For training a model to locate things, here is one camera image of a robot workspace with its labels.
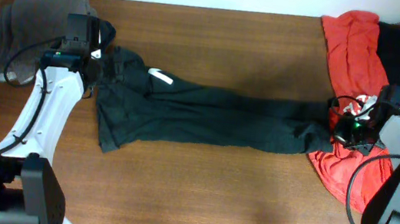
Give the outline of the dark green t-shirt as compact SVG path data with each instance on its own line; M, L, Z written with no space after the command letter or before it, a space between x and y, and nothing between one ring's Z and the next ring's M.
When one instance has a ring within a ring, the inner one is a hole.
M102 61L96 99L99 146L134 141L252 147L282 154L333 150L326 101L262 99L194 84L116 47Z

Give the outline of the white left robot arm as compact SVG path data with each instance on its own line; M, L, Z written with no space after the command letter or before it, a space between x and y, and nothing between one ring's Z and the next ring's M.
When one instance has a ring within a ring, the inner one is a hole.
M101 78L115 35L108 21L70 14L66 32L49 41L31 95L0 142L0 224L72 224L52 161L71 111Z

